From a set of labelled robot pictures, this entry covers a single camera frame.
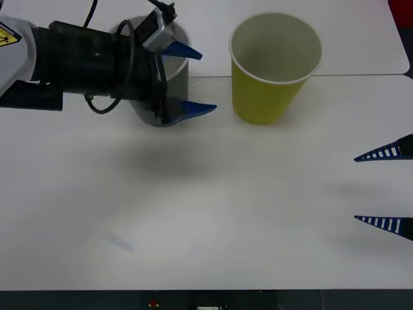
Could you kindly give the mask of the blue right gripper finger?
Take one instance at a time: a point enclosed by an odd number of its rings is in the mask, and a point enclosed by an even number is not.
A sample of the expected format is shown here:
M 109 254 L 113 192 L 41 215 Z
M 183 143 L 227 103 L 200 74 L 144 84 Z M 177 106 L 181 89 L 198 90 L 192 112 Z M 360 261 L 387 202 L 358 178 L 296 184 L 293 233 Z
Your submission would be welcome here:
M 378 229 L 413 240 L 413 218 L 354 216 L 355 219 Z
M 412 134 L 354 158 L 355 162 L 385 160 L 412 160 Z

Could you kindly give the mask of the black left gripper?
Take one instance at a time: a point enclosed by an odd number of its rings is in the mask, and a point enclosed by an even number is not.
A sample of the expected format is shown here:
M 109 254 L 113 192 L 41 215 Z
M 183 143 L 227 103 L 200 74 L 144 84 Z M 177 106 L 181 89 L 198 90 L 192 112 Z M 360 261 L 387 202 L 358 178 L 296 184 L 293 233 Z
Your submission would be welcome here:
M 217 105 L 167 99 L 167 82 L 161 57 L 143 47 L 146 35 L 134 30 L 134 53 L 131 53 L 130 38 L 116 34 L 114 88 L 112 98 L 137 101 L 139 108 L 150 120 L 161 120 L 162 125 L 175 125 L 191 118 L 204 116 L 217 109 Z M 201 60 L 203 55 L 180 41 L 168 45 L 165 56 Z

